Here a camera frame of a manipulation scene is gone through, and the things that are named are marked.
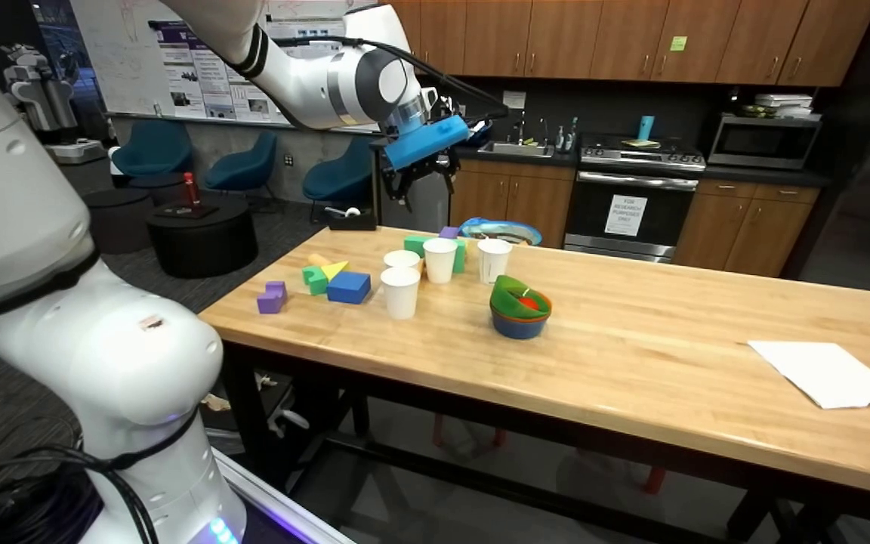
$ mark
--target countertop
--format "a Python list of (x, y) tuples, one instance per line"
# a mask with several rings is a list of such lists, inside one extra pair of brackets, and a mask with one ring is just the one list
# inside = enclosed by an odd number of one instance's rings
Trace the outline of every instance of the countertop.
[[(481, 154), (479, 148), (461, 148), (464, 159), (493, 159), (493, 162), (553, 162), (553, 167), (580, 167), (576, 154), (556, 156), (516, 156), (516, 154)], [(802, 189), (825, 189), (828, 174), (819, 172), (788, 172), (788, 169), (741, 169), (741, 167), (707, 167), (701, 178), (719, 182), (753, 182), (753, 186), (802, 186)]]

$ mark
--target oven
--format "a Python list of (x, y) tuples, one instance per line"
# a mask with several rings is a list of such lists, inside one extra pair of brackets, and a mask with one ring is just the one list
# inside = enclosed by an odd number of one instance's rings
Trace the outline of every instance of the oven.
[(672, 263), (698, 178), (580, 169), (564, 249)]

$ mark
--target upper cabinet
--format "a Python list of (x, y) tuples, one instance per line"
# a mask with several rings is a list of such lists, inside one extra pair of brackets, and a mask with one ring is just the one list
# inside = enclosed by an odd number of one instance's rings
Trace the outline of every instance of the upper cabinet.
[(589, 80), (654, 80), (672, 0), (603, 0)]
[(838, 89), (870, 0), (394, 0), (444, 73)]
[(741, 0), (715, 82), (776, 84), (808, 0)]
[(870, 0), (811, 0), (795, 32), (782, 84), (838, 89), (870, 25)]
[(467, 75), (530, 73), (530, 8), (531, 0), (467, 0)]
[(467, 0), (467, 75), (589, 80), (603, 0)]
[(399, 0), (395, 12), (407, 27), (407, 44), (418, 57), (442, 73), (467, 73), (467, 17), (461, 0)]
[(672, 0), (660, 40), (660, 82), (713, 82), (737, 0)]

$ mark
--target cabinet door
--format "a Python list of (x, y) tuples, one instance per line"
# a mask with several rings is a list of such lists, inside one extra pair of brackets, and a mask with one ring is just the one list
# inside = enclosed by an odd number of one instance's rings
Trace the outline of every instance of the cabinet door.
[(719, 82), (776, 84), (808, 0), (741, 0)]
[(455, 213), (450, 222), (468, 217), (509, 217), (509, 167), (472, 159), (455, 178)]
[(412, 0), (412, 50), (444, 73), (467, 73), (467, 8), (450, 0)]
[(819, 192), (763, 189), (737, 234), (729, 268), (751, 276), (779, 276), (808, 223)]
[(509, 217), (542, 230), (543, 244), (562, 249), (574, 172), (560, 167), (531, 167), (509, 186)]
[(811, 0), (779, 82), (844, 84), (868, 25), (870, 0)]
[(672, 0), (603, 0), (593, 80), (649, 80)]
[(737, 0), (672, 0), (655, 80), (713, 82), (736, 14)]
[(681, 230), (677, 263), (727, 268), (753, 195), (753, 186), (704, 182)]
[(535, 0), (530, 21), (530, 75), (587, 80), (603, 0)]
[(526, 75), (530, 8), (531, 0), (467, 0), (467, 75)]

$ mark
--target green bowl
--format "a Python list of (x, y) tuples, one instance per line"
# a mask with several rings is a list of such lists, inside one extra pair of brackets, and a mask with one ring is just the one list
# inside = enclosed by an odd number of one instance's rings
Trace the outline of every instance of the green bowl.
[(491, 308), (513, 322), (547, 322), (553, 316), (553, 302), (543, 294), (511, 276), (496, 279)]

